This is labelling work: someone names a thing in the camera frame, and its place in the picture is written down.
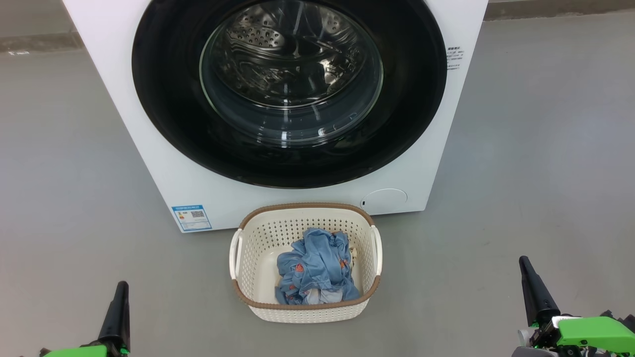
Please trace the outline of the left green gripper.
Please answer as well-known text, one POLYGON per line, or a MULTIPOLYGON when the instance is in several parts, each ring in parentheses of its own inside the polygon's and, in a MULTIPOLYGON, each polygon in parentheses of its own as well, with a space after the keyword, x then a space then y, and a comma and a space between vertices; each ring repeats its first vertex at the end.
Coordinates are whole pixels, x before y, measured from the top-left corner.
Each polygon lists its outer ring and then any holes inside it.
POLYGON ((118 282, 104 323, 98 335, 99 343, 77 348, 39 351, 41 357, 128 357, 130 353, 129 285, 118 282))

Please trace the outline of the right green gripper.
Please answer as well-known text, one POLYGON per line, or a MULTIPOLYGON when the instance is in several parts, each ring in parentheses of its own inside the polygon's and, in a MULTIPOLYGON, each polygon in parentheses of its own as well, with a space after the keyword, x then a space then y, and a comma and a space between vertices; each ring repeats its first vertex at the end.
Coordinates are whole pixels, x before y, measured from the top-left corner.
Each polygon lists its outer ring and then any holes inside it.
POLYGON ((522 295, 529 330, 519 330, 515 357, 632 357, 635 318, 615 318, 610 310, 583 318, 560 315, 530 259, 519 258, 522 295))

